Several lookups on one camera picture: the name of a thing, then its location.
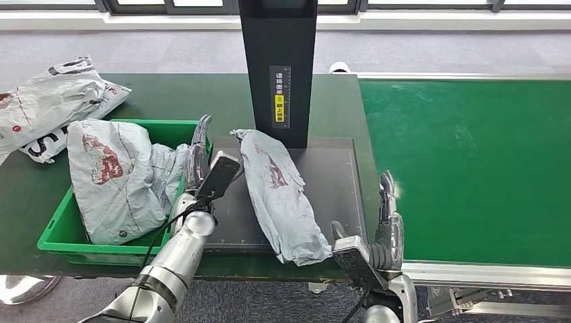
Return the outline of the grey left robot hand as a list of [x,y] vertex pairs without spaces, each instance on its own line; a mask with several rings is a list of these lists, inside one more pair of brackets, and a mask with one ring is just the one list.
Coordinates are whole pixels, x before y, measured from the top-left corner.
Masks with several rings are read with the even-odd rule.
[[203,115],[193,133],[185,162],[184,191],[186,192],[196,191],[209,172],[206,134],[210,122],[211,115]]

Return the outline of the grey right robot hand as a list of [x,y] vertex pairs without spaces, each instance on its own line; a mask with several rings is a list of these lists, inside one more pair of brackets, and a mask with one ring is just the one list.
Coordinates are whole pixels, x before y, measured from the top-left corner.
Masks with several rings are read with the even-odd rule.
[[404,253],[403,218],[397,211],[399,192],[389,170],[379,178],[380,207],[374,241],[368,243],[360,236],[349,236],[342,224],[331,222],[335,244],[333,257],[340,266],[362,262],[378,271],[401,271]]

